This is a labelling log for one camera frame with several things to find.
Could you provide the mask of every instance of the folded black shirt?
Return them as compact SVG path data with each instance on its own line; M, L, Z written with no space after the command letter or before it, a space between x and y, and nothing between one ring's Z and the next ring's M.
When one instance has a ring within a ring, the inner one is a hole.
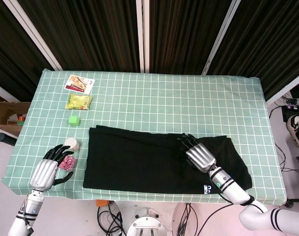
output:
M204 194L209 175L192 167L177 138L97 125L89 130L85 188L166 194ZM199 141L244 190L251 176L226 136Z

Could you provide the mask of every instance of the yellow snack bag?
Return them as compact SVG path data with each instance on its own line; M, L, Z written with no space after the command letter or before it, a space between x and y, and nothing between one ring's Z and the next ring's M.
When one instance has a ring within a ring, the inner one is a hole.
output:
M69 96L69 101L65 106L65 109L89 110L91 99L91 95L71 93Z

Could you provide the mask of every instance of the card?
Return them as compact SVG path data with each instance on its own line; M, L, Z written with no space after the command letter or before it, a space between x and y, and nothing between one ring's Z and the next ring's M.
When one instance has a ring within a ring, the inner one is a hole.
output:
M95 83L95 80L83 78L77 75L70 75L66 82L65 89L90 94L91 89Z

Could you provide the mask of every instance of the green grid tablecloth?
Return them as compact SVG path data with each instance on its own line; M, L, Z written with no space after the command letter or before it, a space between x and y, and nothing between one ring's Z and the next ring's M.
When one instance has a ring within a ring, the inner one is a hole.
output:
M71 91L63 87L71 74L95 79L89 111L64 109ZM69 126L79 116L79 126ZM247 192L265 204L286 200L259 79L237 76L186 76L117 72L44 70L27 119L2 182L16 194L31 191L36 164L52 147L75 137L81 148L72 178L53 186L47 196L166 202L223 202L217 195L155 194L82 187L88 153L88 130L95 125L151 133L227 135L253 180ZM59 170L57 177L66 175Z

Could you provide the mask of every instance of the robotic arm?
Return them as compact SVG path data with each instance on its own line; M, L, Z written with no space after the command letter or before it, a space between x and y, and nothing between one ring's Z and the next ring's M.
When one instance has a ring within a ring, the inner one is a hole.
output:
M29 236L33 233L32 225L35 222L42 203L45 199L43 193L48 191L53 185L64 183L70 179L73 172L66 177L55 179L57 169L67 155L73 154L72 151L65 151L70 146L58 145L49 150L44 158L39 161L29 182L33 188L29 193L16 218L12 224L9 236Z
M239 215L248 230L277 230L299 236L299 213L283 209L268 210L248 195L221 167L216 166L214 156L194 136L183 135L181 143L186 154L203 173L229 198L233 204L247 206Z

